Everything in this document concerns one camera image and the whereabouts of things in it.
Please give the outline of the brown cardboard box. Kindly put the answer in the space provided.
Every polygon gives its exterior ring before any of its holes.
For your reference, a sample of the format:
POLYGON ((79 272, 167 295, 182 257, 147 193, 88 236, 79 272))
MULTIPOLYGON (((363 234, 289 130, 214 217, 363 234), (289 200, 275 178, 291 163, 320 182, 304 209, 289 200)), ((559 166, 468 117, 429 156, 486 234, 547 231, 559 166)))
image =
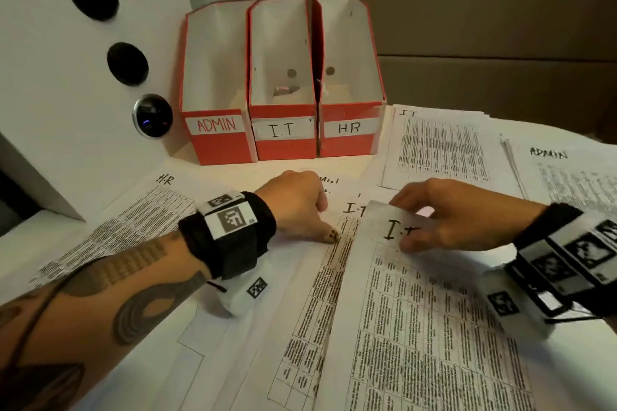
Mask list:
POLYGON ((380 56, 390 104, 482 111, 617 144, 617 63, 380 56))

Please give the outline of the printed sheet with dense text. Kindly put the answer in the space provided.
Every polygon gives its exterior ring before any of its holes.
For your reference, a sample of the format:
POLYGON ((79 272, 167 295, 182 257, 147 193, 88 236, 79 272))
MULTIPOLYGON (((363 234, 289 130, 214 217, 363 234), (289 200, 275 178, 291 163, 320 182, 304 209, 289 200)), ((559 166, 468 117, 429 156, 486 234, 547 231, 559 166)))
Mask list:
POLYGON ((213 187, 187 173, 163 172, 130 189, 85 228, 71 233, 25 269, 24 286, 39 288, 83 264, 164 235, 191 214, 213 187))

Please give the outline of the red file box, black lettering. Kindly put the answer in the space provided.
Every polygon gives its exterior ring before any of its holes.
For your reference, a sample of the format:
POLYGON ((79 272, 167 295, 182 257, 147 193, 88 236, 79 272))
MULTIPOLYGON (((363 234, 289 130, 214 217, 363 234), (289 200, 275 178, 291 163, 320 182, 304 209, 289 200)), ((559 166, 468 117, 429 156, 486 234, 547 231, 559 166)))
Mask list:
POLYGON ((311 3, 318 155, 374 155, 387 97, 369 9, 361 0, 311 3))

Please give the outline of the black left wristband with markers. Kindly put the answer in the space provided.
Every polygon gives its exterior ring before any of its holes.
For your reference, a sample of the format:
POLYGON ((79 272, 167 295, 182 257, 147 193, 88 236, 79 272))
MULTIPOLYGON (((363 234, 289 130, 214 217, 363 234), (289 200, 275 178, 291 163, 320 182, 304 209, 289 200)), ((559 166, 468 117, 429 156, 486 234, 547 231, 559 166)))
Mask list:
POLYGON ((248 191, 222 194, 178 221, 189 252, 209 269, 212 280, 230 280, 255 268, 276 229, 265 201, 248 191))

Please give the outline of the printed table sheet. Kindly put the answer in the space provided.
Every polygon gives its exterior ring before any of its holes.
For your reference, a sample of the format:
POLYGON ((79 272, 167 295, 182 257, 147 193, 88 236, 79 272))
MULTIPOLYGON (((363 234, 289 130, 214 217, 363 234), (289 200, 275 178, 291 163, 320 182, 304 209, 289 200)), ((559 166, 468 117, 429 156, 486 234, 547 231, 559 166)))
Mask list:
POLYGON ((333 219, 338 242, 320 245, 303 259, 290 285, 302 288, 303 303, 267 393, 276 411, 313 411, 344 270, 366 205, 343 204, 333 219))
POLYGON ((370 201, 337 298, 313 411, 539 411, 518 345, 472 285, 399 240, 430 220, 370 201))

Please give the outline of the red file box, dotted lettering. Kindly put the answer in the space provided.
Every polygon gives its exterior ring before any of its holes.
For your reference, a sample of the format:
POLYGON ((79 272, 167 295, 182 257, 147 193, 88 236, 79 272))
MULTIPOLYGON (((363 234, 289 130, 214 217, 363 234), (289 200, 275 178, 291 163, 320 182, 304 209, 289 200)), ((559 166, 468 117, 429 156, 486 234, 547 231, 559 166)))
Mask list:
POLYGON ((248 18, 248 106, 258 159, 316 158, 308 1, 258 1, 248 18))

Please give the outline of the person's left forearm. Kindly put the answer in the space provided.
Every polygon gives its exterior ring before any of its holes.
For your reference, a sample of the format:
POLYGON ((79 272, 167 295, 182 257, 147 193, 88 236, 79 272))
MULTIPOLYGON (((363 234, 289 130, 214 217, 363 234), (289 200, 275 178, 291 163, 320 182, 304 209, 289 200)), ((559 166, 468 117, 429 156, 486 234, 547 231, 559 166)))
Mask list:
POLYGON ((0 305, 0 411, 67 411, 208 280, 173 232, 0 305))

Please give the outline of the white box with black lenses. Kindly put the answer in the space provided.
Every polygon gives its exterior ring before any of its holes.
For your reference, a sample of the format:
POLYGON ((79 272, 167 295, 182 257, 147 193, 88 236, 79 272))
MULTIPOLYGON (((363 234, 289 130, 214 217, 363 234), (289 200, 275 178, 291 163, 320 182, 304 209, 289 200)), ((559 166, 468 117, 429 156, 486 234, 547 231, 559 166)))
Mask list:
POLYGON ((189 0, 0 0, 0 135, 34 170, 15 180, 91 220, 189 141, 178 107, 189 0))

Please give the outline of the black wristband with markers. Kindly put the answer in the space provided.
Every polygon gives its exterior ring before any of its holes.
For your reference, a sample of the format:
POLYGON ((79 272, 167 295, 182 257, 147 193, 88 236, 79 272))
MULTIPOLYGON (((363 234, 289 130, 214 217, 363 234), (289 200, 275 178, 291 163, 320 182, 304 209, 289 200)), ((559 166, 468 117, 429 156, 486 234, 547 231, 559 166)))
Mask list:
POLYGON ((178 221, 189 252, 209 269, 212 280, 230 280, 255 268, 276 229, 265 201, 248 191, 222 194, 178 221))
POLYGON ((513 244, 516 261, 559 301, 617 316, 617 218, 552 203, 513 244))

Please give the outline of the stack of printed table sheets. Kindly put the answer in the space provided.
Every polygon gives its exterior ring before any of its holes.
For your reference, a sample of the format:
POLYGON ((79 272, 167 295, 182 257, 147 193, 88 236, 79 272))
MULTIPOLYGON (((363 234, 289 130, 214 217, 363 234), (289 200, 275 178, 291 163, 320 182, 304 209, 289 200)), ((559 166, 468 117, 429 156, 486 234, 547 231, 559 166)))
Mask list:
POLYGON ((439 178, 523 195, 499 133, 488 115, 476 111, 393 106, 366 176, 389 189, 439 178))

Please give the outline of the printed sheet with handwritten heading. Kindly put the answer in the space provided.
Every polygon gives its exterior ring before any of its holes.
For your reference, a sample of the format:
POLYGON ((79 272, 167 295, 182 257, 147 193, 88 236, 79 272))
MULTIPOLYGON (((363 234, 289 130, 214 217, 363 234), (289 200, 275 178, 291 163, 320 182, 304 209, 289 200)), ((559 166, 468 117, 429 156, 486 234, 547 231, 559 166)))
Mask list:
POLYGON ((333 221, 338 217, 361 219, 370 201, 388 203, 396 194, 393 189, 369 184, 343 175, 326 171, 315 171, 328 200, 325 215, 333 221))

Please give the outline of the fanned stack of printed sheets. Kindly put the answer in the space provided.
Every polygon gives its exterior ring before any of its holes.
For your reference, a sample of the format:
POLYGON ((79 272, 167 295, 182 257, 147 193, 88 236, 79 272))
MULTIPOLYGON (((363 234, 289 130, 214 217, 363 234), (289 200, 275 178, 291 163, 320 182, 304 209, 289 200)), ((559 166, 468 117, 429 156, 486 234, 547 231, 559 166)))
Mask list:
POLYGON ((503 139, 502 146, 525 199, 565 203, 617 222, 617 145, 503 139))

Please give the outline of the white sheet with line drawing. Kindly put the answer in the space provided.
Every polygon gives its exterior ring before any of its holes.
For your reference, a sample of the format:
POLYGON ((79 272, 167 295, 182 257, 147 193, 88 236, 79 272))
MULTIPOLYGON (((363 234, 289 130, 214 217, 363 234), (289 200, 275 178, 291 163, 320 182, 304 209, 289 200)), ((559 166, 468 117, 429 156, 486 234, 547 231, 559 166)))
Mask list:
POLYGON ((298 319, 330 244, 279 241, 274 286, 232 317, 205 286, 163 321, 73 411, 219 411, 231 407, 267 334, 298 319))

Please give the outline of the person's right hand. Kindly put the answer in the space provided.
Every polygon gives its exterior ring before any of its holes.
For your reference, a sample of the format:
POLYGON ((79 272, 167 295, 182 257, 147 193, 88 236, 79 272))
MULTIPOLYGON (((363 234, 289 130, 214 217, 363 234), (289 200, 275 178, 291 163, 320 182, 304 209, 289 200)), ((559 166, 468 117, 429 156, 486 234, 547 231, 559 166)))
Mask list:
POLYGON ((443 250, 488 251, 512 243, 540 216, 546 205, 511 197, 452 179, 431 178, 405 185, 389 202, 417 213, 430 207, 430 228, 443 250))

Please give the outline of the black right wristband with markers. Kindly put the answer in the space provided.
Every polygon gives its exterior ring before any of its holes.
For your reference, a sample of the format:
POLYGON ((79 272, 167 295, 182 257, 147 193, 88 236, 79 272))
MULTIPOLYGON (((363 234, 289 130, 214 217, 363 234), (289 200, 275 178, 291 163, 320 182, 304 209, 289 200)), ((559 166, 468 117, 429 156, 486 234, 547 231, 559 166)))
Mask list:
POLYGON ((516 261, 559 301, 617 316, 617 218, 552 203, 513 244, 516 261))

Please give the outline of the person's left hand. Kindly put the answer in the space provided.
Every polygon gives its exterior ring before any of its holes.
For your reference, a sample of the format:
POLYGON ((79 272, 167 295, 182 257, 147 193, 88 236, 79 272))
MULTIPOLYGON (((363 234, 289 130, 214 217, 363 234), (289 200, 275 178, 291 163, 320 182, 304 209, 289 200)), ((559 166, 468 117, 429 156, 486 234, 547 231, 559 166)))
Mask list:
POLYGON ((267 205, 277 230, 286 237, 307 240, 303 229, 309 223, 327 223, 321 213, 327 210, 328 200, 316 172, 285 171, 255 194, 267 205))

